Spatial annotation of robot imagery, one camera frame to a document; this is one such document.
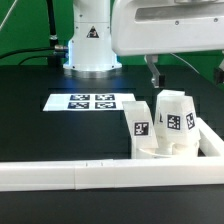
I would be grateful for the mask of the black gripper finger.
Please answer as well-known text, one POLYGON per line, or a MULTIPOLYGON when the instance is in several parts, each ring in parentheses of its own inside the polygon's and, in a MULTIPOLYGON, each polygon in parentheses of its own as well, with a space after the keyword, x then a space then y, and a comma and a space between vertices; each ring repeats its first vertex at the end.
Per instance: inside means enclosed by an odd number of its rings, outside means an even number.
POLYGON ((223 60, 220 63, 219 67, 214 71, 214 80, 216 84, 224 83, 224 51, 223 51, 223 60))

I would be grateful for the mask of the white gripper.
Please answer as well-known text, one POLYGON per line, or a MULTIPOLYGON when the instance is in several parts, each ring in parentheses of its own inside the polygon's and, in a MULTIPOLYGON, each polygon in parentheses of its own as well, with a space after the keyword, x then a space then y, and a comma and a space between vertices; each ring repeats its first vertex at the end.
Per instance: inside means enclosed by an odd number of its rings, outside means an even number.
MULTIPOLYGON (((115 0, 112 48, 120 56, 224 49, 224 0, 115 0)), ((155 88, 157 55, 144 57, 155 88)))

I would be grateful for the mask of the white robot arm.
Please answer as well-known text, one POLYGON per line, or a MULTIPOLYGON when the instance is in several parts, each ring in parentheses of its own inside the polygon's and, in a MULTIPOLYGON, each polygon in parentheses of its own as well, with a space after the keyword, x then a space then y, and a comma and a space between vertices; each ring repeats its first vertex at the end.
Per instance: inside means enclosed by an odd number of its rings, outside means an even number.
POLYGON ((89 77, 118 69, 119 56, 224 50, 224 0, 73 0, 74 34, 64 69, 89 77))

